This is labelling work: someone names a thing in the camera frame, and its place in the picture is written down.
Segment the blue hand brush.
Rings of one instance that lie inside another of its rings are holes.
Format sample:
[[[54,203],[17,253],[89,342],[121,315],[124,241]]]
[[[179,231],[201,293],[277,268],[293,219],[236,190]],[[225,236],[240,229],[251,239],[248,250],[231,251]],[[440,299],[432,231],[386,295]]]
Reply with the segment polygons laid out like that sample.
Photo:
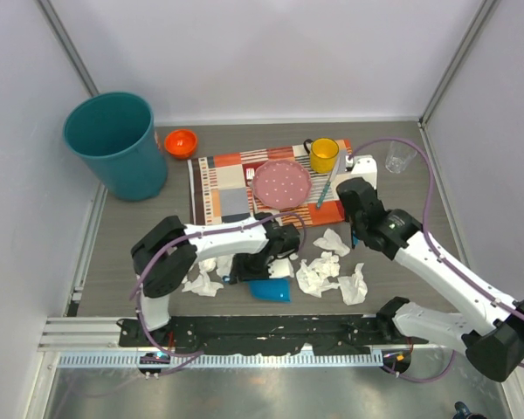
[[[356,236],[355,221],[353,218],[349,219],[349,226],[350,226],[351,248],[354,249],[358,245],[359,239]]]

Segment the blue dustpan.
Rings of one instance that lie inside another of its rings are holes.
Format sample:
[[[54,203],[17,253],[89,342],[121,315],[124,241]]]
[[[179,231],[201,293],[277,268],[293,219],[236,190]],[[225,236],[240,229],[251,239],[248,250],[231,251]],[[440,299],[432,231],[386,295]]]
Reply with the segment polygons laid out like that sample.
[[[288,277],[247,277],[246,279],[233,279],[224,277],[224,282],[229,285],[245,283],[254,299],[270,302],[289,303],[291,301],[290,282]]]

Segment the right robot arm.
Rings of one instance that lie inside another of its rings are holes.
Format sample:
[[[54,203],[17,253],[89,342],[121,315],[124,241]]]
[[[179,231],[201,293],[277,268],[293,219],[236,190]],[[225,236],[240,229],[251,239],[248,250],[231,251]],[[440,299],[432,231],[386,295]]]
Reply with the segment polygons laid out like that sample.
[[[407,211],[386,210],[363,178],[341,182],[336,192],[355,242],[414,272],[457,310],[442,313],[395,297],[377,314],[380,340],[389,345],[405,337],[427,340],[463,354],[486,378],[505,381],[524,361],[524,299],[462,265]]]

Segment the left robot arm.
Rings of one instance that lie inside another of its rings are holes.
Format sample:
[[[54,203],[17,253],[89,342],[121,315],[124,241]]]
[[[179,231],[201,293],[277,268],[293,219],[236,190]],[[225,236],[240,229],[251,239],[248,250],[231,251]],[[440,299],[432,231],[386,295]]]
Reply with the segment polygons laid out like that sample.
[[[283,216],[261,212],[218,225],[184,224],[178,216],[159,222],[131,250],[139,339],[151,348],[167,341],[169,296],[195,264],[230,256],[231,284],[272,280],[270,264],[298,252],[307,238],[305,227],[280,224]]]

